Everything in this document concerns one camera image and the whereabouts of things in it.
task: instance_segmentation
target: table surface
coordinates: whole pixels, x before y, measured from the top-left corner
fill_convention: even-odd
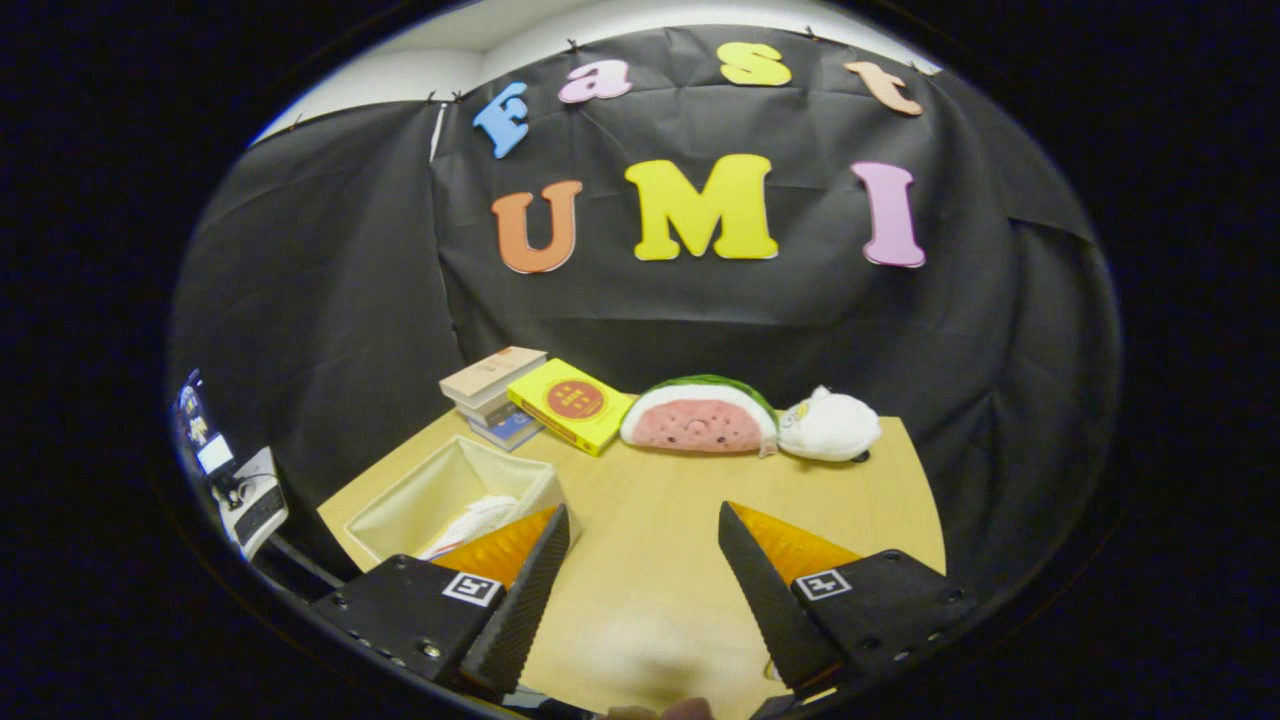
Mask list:
[[[521,684],[594,712],[662,710],[700,696],[724,720],[786,694],[767,676],[764,641],[717,543],[721,502],[859,555],[902,550],[945,574],[933,493],[906,428],[897,418],[881,425],[863,464],[687,455],[622,441],[591,457],[547,429],[530,438],[513,455],[556,465],[581,536],[556,579]],[[456,434],[485,442],[452,410],[349,488],[379,492]],[[326,506],[320,515],[340,534],[346,518]]]

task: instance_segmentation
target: red circle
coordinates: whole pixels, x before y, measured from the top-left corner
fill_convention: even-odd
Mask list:
[[[582,380],[561,380],[547,391],[550,411],[570,420],[582,420],[604,410],[604,393]]]

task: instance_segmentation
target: foam letter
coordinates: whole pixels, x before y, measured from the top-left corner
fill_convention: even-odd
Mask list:
[[[882,163],[854,163],[851,169],[867,183],[872,202],[872,241],[863,246],[863,255],[877,265],[923,265],[924,251],[915,245],[911,206],[906,200],[911,173]]]
[[[534,201],[529,192],[516,192],[493,201],[498,217],[498,252],[508,268],[521,274],[549,273],[563,265],[573,254],[577,228],[573,219],[573,196],[582,191],[577,181],[562,181],[543,188],[543,199],[552,205],[552,242],[541,250],[529,246],[525,210]]]
[[[622,60],[600,60],[576,68],[568,74],[572,81],[561,88],[561,102],[586,102],[593,97],[617,97],[631,90],[627,82],[627,64]]]
[[[493,99],[493,102],[484,106],[476,114],[471,127],[481,127],[489,138],[493,140],[493,156],[503,158],[517,142],[529,135],[529,126],[517,126],[512,120],[522,120],[529,115],[529,106],[516,97],[529,86],[522,82],[513,82]]]
[[[695,256],[721,224],[716,254],[721,258],[767,260],[778,255],[764,217],[764,176],[773,168],[759,155],[721,158],[699,193],[671,160],[648,160],[627,168],[626,178],[640,192],[641,260],[671,260],[680,245],[671,240],[669,222]]]
[[[782,54],[768,45],[751,42],[726,42],[716,50],[724,61],[721,72],[733,85],[786,85],[791,70],[778,63]]]
[[[906,87],[906,83],[901,78],[886,73],[876,63],[845,63],[845,69],[858,73],[867,83],[867,90],[870,90],[872,95],[884,105],[908,115],[924,113],[924,108],[920,108],[919,102],[902,97],[902,94],[897,91],[899,87]]]

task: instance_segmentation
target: blue letter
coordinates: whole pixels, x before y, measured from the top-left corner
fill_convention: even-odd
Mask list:
[[[493,102],[484,106],[476,115],[471,127],[484,128],[493,140],[493,156],[502,158],[516,146],[517,142],[529,135],[529,126],[517,126],[512,120],[521,120],[529,115],[529,106],[516,97],[529,86],[522,82],[513,82],[493,99]]]

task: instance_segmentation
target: pink watermelon flesh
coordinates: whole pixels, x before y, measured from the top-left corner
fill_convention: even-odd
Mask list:
[[[760,427],[746,410],[722,400],[673,400],[640,416],[632,445],[742,452],[760,448]]]

